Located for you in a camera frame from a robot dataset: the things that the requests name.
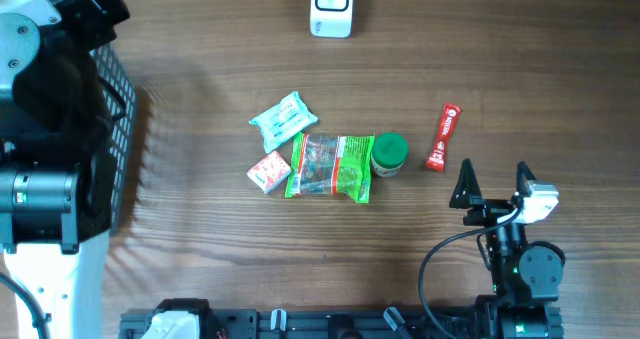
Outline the red Nescafe sachet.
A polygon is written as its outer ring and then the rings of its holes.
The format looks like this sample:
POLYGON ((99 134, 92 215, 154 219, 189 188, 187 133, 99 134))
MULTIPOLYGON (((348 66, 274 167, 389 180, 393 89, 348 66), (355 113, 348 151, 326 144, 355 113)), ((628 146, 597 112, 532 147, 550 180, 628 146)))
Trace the red Nescafe sachet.
POLYGON ((427 168, 438 172, 444 170, 448 144, 460 114, 460 106, 451 103, 444 105, 433 149, 426 161, 427 168))

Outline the red white small packet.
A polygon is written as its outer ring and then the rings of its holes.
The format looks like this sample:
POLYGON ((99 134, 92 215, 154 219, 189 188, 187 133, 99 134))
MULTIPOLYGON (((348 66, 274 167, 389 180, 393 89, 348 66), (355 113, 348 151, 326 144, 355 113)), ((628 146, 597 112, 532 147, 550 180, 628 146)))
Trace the red white small packet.
POLYGON ((291 167, 277 152, 272 151, 250 168, 247 176, 264 194, 269 193, 291 174, 291 167))

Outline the mint green wipes pack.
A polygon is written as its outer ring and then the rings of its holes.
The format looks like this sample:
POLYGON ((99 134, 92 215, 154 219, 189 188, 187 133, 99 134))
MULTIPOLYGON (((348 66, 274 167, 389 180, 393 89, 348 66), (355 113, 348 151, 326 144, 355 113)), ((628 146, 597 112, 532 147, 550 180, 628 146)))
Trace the mint green wipes pack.
POLYGON ((278 104, 251 119, 249 124, 259 128, 263 148, 269 154, 317 122, 318 117, 309 110, 299 92, 293 91, 278 104))

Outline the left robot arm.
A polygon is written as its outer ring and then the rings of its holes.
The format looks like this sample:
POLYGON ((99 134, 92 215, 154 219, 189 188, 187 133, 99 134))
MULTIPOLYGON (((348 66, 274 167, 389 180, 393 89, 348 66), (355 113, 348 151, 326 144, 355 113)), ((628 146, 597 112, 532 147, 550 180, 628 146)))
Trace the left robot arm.
POLYGON ((1 281, 22 338, 98 338, 138 101, 123 0, 1 0, 1 281))

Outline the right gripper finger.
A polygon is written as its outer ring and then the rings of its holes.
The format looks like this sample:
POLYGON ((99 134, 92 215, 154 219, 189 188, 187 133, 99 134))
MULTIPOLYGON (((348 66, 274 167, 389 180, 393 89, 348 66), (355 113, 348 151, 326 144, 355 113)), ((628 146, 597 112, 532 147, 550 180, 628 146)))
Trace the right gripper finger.
POLYGON ((512 196, 515 202, 531 195, 532 189, 530 188, 530 181, 535 182, 536 177, 528 165, 524 161, 520 161, 516 168, 516 190, 512 196))
POLYGON ((484 203, 474 167, 469 158, 462 161, 457 184, 449 201, 453 209, 470 209, 484 203))

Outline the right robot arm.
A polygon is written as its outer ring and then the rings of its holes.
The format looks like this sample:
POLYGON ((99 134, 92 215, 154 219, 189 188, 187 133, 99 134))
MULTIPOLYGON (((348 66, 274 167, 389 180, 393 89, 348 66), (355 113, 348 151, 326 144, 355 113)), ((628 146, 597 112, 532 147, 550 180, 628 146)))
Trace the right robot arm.
POLYGON ((523 161, 517 165, 514 195, 485 199, 471 160, 462 162, 449 206, 467 211, 464 225, 488 230, 480 248, 494 285, 492 295, 476 299, 475 338, 564 337, 560 310, 552 304, 559 298, 566 256, 549 242, 530 242, 525 232, 558 203, 555 185, 537 180, 523 161))

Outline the green snack bag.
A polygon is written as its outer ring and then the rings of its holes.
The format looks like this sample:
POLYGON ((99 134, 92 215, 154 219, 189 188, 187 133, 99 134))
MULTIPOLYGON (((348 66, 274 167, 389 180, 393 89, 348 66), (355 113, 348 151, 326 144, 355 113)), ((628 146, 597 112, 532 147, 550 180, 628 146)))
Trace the green snack bag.
POLYGON ((285 197, 344 194, 368 204, 374 136, 298 133, 285 197))

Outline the green lid white jar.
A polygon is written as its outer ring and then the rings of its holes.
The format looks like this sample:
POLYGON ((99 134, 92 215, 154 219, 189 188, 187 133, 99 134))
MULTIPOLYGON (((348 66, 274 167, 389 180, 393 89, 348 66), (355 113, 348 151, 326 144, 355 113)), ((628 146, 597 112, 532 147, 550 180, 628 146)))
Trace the green lid white jar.
POLYGON ((409 155, 406 139, 397 133, 384 133, 377 136, 371 151, 373 172, 380 177, 393 177, 398 174, 409 155))

